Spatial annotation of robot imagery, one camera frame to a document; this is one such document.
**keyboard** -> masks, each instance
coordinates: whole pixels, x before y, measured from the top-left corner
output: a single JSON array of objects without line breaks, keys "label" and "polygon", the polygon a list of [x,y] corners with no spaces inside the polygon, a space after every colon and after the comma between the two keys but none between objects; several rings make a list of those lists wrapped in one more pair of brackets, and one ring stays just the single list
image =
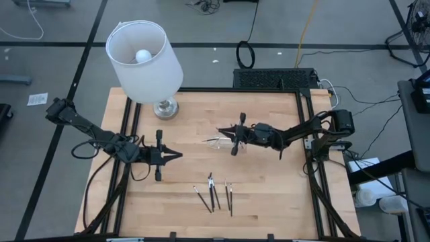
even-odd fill
[{"label": "keyboard", "polygon": [[319,88],[313,68],[235,69],[233,85],[236,88]]}]

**paper on floor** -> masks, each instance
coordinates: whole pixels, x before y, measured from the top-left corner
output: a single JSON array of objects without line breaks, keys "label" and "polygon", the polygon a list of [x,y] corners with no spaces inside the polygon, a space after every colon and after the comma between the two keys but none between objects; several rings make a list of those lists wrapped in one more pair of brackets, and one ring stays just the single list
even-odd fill
[{"label": "paper on floor", "polygon": [[28,96],[28,104],[27,106],[35,106],[46,104],[48,101],[48,93],[40,93]]}]

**wooden tabletop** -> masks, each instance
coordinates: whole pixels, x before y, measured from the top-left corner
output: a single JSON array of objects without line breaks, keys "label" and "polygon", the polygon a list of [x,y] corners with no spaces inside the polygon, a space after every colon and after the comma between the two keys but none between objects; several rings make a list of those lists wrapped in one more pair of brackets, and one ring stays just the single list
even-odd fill
[{"label": "wooden tabletop", "polygon": [[[326,90],[311,90],[314,112],[330,109]],[[296,98],[291,93],[208,93],[179,92],[178,115],[169,121],[159,120],[152,105],[143,105],[137,134],[145,135],[146,145],[155,144],[155,132],[163,130],[163,143],[182,152],[183,157],[162,168],[163,181],[154,180],[154,169],[144,181],[129,179],[120,236],[264,239],[273,233],[276,239],[317,239],[309,181],[303,174],[305,162],[301,140],[293,142],[282,156],[271,149],[247,145],[238,155],[230,149],[213,149],[202,141],[217,135],[216,128],[229,127],[247,114],[245,125],[264,122],[286,130],[299,124]],[[126,96],[121,88],[112,88],[101,127],[119,132]],[[131,130],[132,111],[128,124]],[[94,158],[92,174],[107,155]],[[331,159],[343,162],[340,152]],[[104,205],[113,162],[95,177],[89,190],[87,221]],[[340,165],[326,163],[331,200],[337,212],[359,234],[359,226],[346,171]],[[145,164],[133,164],[136,177],[145,176]],[[212,172],[221,210],[210,214],[195,193],[196,186],[210,203],[208,176]],[[224,178],[233,184],[233,217],[227,209]],[[322,204],[322,217],[326,212]],[[111,211],[113,228],[116,205]],[[82,231],[82,208],[76,231]],[[325,234],[329,235],[328,226]]]}]

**lamp base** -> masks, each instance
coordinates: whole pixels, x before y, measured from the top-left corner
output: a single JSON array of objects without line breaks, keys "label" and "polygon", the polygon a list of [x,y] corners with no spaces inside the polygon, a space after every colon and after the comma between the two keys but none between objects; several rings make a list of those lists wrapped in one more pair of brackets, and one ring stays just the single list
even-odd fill
[{"label": "lamp base", "polygon": [[170,120],[174,118],[178,111],[179,104],[173,97],[154,104],[154,113],[161,120]]}]

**gray floor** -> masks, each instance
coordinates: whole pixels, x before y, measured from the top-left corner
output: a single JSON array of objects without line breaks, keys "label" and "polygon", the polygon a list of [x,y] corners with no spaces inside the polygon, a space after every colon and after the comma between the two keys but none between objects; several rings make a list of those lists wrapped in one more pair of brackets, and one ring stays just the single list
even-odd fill
[{"label": "gray floor", "polygon": [[[238,42],[247,39],[254,3],[222,4],[214,15],[202,16],[187,8],[186,0],[109,0],[95,37],[104,42],[118,22],[147,19],[162,25],[171,42]],[[404,17],[409,1],[396,0]],[[86,42],[101,0],[74,0],[72,7],[37,6],[36,17],[44,27],[45,42]],[[297,44],[313,0],[261,0],[252,42]],[[25,7],[0,2],[0,26],[12,34],[38,36],[37,26]],[[400,26],[388,1],[322,0],[306,33],[307,44],[382,44]],[[0,33],[1,41],[15,41]],[[407,44],[404,37],[395,44]],[[184,87],[231,87],[238,68],[233,48],[175,48],[184,71]],[[306,49],[303,53],[317,49]],[[296,49],[258,48],[255,68],[293,67]],[[0,140],[0,241],[15,237],[34,188],[55,126],[44,119],[47,106],[27,107],[29,94],[48,92],[48,99],[65,97],[81,59],[83,48],[0,48],[0,74],[30,75],[31,86],[0,84],[0,103],[13,105],[15,116]],[[409,50],[397,50],[411,61]],[[420,70],[390,58],[388,51],[317,54],[305,56],[300,67],[313,67],[320,79],[350,88],[357,99],[380,101],[396,93],[396,82],[418,77]],[[101,124],[111,87],[119,86],[104,48],[89,53],[75,103],[79,113]],[[338,108],[353,113],[365,108],[338,89]],[[349,137],[353,150],[364,152],[399,103],[381,104],[357,115],[357,132]],[[402,112],[368,152],[368,157],[387,159],[410,149],[405,139]],[[26,238],[71,235],[87,176],[89,162],[71,157],[70,149],[86,137],[65,128]],[[372,239],[400,239],[395,216],[377,207],[359,209],[363,235]]]}]

